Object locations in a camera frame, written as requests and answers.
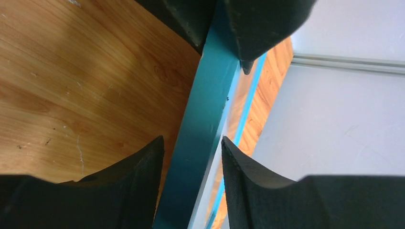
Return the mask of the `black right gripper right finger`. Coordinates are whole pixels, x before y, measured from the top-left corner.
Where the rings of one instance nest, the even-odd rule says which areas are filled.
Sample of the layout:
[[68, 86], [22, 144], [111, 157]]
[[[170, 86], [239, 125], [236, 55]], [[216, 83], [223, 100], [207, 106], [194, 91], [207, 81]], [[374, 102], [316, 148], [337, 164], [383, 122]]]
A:
[[283, 177], [222, 139], [232, 229], [402, 229], [405, 179], [400, 176]]

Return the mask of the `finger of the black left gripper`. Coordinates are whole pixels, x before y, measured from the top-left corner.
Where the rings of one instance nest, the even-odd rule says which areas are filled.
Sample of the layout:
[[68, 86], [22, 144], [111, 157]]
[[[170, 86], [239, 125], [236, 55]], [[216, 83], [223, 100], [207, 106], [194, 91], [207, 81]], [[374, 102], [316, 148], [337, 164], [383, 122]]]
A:
[[250, 74], [257, 58], [299, 29], [315, 4], [315, 0], [226, 0], [244, 74]]
[[136, 0], [136, 2], [202, 54], [214, 16], [216, 0]]

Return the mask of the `wooden photo frame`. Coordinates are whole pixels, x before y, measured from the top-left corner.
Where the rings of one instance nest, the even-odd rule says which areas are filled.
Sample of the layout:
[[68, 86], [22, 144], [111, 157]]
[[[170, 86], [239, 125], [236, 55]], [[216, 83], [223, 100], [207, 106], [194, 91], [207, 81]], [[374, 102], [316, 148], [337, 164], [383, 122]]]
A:
[[224, 197], [221, 141], [239, 143], [265, 55], [245, 74], [234, 54], [225, 2], [218, 1], [153, 223], [155, 229], [210, 229]]

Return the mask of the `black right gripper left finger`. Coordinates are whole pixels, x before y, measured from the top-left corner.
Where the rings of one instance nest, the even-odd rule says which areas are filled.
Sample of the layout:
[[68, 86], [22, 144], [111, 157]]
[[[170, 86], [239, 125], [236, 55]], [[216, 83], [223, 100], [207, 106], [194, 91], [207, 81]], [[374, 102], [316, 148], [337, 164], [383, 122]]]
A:
[[138, 152], [79, 181], [0, 177], [3, 229], [150, 229], [164, 157], [155, 138]]

